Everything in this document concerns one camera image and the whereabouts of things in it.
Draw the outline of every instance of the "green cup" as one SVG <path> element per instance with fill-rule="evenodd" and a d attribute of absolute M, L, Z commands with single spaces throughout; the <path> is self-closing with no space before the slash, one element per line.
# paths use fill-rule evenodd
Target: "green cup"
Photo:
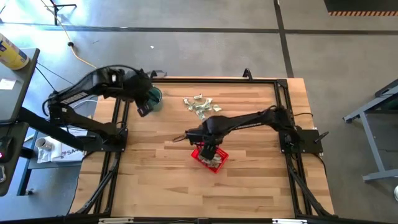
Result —
<path fill-rule="evenodd" d="M 149 90 L 149 101 L 148 103 L 153 107 L 153 111 L 160 111 L 163 107 L 162 103 L 162 92 L 160 89 L 153 86 Z"/>

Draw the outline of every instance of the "red plastic basket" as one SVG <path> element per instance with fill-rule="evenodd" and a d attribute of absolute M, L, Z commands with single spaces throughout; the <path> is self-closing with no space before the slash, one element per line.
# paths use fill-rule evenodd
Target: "red plastic basket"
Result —
<path fill-rule="evenodd" d="M 205 164 L 204 162 L 202 162 L 198 156 L 199 153 L 202 149 L 202 146 L 197 146 L 197 148 L 191 153 L 191 156 L 196 159 L 198 162 L 200 162 L 201 164 L 203 164 L 205 167 L 207 167 L 207 169 L 211 170 L 212 172 L 214 172 L 215 174 L 218 173 L 218 171 L 221 169 L 221 167 L 224 165 L 225 161 L 228 158 L 228 153 L 224 152 L 222 149 L 220 149 L 219 147 L 217 147 L 217 151 L 216 153 L 220 155 L 221 157 L 221 164 L 215 168 L 215 167 L 208 167 L 207 164 Z"/>

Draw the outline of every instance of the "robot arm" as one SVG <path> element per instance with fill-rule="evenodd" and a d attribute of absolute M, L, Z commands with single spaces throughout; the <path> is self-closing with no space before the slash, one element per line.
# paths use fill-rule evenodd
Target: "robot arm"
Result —
<path fill-rule="evenodd" d="M 119 134 L 120 129 L 114 123 L 103 124 L 81 116 L 75 113 L 70 105 L 88 95 L 103 95 L 105 98 L 114 97 L 124 101 L 135 101 L 137 111 L 141 116 L 151 112 L 149 100 L 158 101 L 159 99 L 150 93 L 153 86 L 148 75 L 143 70 L 130 67 L 128 68 L 131 71 L 127 73 L 111 67 L 98 68 L 83 77 L 77 84 L 52 93 L 43 103 L 44 111 L 44 104 L 48 102 L 50 122 L 59 126 L 73 125 L 87 129 L 99 134 L 103 140 L 109 140 L 117 138 Z"/>
<path fill-rule="evenodd" d="M 191 144 L 204 143 L 200 155 L 205 159 L 212 160 L 215 156 L 217 145 L 221 144 L 223 138 L 231 131 L 260 125 L 268 125 L 275 131 L 286 132 L 292 142 L 300 141 L 300 136 L 291 123 L 287 110 L 276 106 L 271 106 L 257 113 L 232 118 L 211 116 L 202 122 L 198 128 L 185 131 L 185 139 L 189 139 Z"/>

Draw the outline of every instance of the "yellow bottle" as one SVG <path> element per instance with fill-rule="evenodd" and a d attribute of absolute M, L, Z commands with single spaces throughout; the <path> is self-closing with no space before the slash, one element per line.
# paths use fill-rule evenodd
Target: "yellow bottle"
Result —
<path fill-rule="evenodd" d="M 0 62 L 13 70 L 18 70 L 29 62 L 29 57 L 0 34 Z"/>

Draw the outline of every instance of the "yellow striped tape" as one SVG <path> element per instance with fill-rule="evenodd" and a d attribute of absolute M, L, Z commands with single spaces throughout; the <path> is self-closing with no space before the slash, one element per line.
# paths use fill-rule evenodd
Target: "yellow striped tape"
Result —
<path fill-rule="evenodd" d="M 398 11 L 334 11 L 330 16 L 398 16 Z"/>

